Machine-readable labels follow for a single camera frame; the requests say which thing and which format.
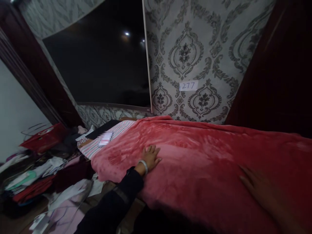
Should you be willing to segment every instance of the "hand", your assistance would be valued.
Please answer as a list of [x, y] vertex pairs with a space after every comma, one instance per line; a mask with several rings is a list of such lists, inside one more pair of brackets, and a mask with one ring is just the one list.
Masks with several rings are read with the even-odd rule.
[[[160, 148], [156, 148], [156, 145], [150, 145], [148, 150], [143, 148], [142, 159], [146, 162], [149, 172], [156, 167], [156, 165], [161, 161], [161, 158], [157, 158]], [[145, 166], [143, 163], [139, 163], [134, 168], [141, 176], [145, 175]]]
[[260, 206], [268, 211], [277, 221], [282, 232], [285, 234], [305, 234], [306, 232], [286, 208], [279, 193], [270, 181], [260, 172], [255, 172], [253, 169], [242, 166], [240, 168], [248, 176], [248, 179], [240, 176], [242, 183]]

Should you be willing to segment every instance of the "pile of clothes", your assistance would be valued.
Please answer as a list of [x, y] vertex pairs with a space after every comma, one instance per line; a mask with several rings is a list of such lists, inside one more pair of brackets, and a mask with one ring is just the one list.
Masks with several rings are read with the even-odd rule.
[[74, 153], [47, 151], [43, 155], [26, 150], [8, 158], [0, 167], [0, 202], [10, 218], [25, 215], [43, 194], [61, 193], [82, 179], [91, 179], [91, 162]]

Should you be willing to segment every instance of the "bracelet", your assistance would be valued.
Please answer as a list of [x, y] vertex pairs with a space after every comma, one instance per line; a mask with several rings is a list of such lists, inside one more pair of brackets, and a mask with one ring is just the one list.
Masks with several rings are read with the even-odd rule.
[[139, 163], [143, 163], [143, 165], [145, 166], [145, 175], [149, 172], [149, 168], [147, 167], [147, 164], [146, 164], [146, 162], [144, 161], [144, 160], [140, 160], [139, 162], [138, 162], [138, 164]]

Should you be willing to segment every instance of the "damask wallpaper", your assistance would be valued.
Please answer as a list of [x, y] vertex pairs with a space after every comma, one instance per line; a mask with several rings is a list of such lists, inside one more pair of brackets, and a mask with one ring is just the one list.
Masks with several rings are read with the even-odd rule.
[[[20, 10], [86, 126], [123, 116], [170, 115], [222, 124], [275, 0], [145, 0], [154, 113], [78, 106], [42, 39], [76, 22], [103, 0], [29, 0]], [[179, 82], [198, 80], [197, 91]]]

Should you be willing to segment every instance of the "bed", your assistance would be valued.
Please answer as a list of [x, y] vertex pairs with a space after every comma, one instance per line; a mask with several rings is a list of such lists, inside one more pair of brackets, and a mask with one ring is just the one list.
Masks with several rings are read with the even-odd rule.
[[231, 125], [174, 121], [170, 116], [116, 125], [114, 139], [81, 151], [99, 180], [120, 182], [143, 147], [156, 144], [163, 158], [145, 178], [140, 197], [151, 208], [169, 207], [219, 233], [278, 233], [271, 218], [239, 180], [238, 164], [261, 170], [284, 193], [294, 214], [310, 223], [312, 140], [298, 134]]

